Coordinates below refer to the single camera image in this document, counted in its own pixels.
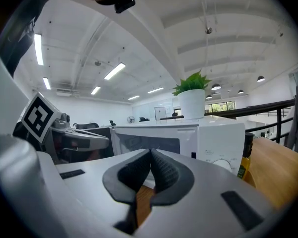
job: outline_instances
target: black camera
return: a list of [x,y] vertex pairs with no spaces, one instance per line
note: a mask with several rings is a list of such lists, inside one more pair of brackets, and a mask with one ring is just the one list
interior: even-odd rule
[[130,7],[133,7],[135,4],[135,0],[117,0],[115,3],[115,12],[122,13]]

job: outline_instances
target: white microwave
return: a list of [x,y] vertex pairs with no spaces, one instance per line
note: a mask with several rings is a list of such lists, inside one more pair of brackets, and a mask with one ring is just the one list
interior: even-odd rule
[[216,116],[144,121],[111,128],[111,140],[114,155],[160,149],[214,163],[237,175],[243,155],[245,125]]

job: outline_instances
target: trees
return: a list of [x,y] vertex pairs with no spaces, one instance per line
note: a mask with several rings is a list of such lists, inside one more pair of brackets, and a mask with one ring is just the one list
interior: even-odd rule
[[235,109],[235,101],[214,103],[209,105],[209,113]]

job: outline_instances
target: fan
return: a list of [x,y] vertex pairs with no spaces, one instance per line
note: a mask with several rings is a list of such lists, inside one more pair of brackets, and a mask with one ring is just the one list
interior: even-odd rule
[[134,123],[135,122],[135,118],[134,117],[127,117],[127,122],[128,123]]

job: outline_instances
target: bottle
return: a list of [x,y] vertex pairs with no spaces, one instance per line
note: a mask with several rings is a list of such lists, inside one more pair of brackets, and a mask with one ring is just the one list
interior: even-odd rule
[[243,180],[245,179],[250,166],[250,154],[252,152],[253,138],[254,138],[253,133],[249,133],[249,132],[245,133],[243,157],[237,174],[237,176]]

